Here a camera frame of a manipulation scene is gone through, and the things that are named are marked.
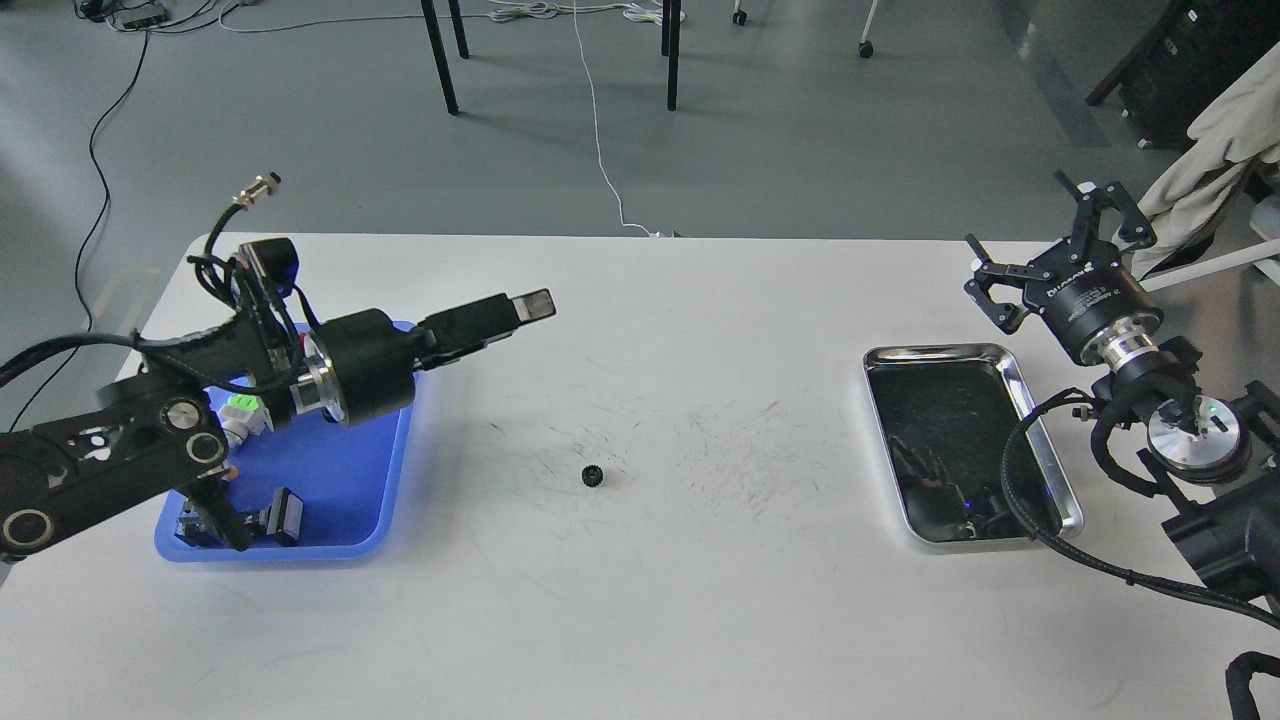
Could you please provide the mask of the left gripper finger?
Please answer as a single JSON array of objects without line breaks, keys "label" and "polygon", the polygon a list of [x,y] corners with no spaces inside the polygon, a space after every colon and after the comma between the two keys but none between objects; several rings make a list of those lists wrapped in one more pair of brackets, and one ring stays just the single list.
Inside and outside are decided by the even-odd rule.
[{"label": "left gripper finger", "polygon": [[415,327],[415,364],[444,366],[556,313],[550,291],[538,290],[515,297],[497,293],[431,314]]}]

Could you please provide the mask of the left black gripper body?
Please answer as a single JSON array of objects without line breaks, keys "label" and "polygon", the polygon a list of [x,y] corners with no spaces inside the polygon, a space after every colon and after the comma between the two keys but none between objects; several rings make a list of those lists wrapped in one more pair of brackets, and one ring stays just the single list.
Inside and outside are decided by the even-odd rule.
[{"label": "left black gripper body", "polygon": [[303,337],[300,411],[321,411],[353,427],[408,407],[421,357],[434,343],[433,331],[401,328],[378,309],[311,325]]}]

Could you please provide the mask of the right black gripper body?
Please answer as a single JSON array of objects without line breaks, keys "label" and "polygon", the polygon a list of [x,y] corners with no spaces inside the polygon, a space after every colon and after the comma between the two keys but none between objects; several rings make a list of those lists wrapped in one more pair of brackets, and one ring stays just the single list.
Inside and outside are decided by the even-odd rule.
[{"label": "right black gripper body", "polygon": [[1030,307],[1078,366],[1098,365],[1102,342],[1096,336],[1116,322],[1147,332],[1160,328],[1164,311],[1123,266],[1107,245],[1074,263],[1070,249],[1055,245],[1030,261]]}]

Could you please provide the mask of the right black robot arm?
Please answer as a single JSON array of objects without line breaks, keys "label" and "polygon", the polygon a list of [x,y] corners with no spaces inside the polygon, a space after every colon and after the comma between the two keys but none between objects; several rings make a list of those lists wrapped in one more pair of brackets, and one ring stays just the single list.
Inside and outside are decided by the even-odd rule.
[{"label": "right black robot arm", "polygon": [[[1216,398],[1196,380],[1201,351],[1176,336],[1155,342],[1162,310],[1124,266],[1156,233],[1124,186],[1056,181],[1076,210],[1071,229],[1024,264],[993,260],[974,236],[965,291],[1004,333],[1039,318],[1079,366],[1107,368],[1091,391],[1064,389],[1012,428],[998,480],[1029,537],[1056,553],[1175,600],[1277,625],[1277,395],[1253,380],[1239,398]],[[1164,496],[1175,515],[1166,537],[1198,577],[1175,582],[1103,561],[1053,536],[1012,486],[1016,445],[1044,414],[1069,406],[1092,424],[1100,470],[1140,496]]]}]

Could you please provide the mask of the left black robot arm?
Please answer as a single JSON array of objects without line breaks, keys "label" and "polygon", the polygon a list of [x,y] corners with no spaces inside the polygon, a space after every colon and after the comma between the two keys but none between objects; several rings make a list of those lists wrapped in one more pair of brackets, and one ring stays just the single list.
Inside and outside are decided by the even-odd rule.
[{"label": "left black robot arm", "polygon": [[300,259],[288,238],[242,243],[229,258],[214,246],[228,222],[275,193],[269,172],[233,197],[202,250],[188,256],[196,281],[230,318],[170,340],[138,333],[63,334],[3,364],[10,383],[60,354],[120,346],[142,357],[140,373],[99,391],[99,409],[3,434],[3,561],[19,562],[168,491],[233,550],[251,546],[227,497],[230,437],[209,388],[259,398],[266,424],[288,427],[320,411],[352,427],[408,406],[415,377],[458,361],[518,328],[556,314],[549,290],[497,293],[401,329],[381,310],[319,322],[303,305],[300,333],[287,301],[300,293]]}]

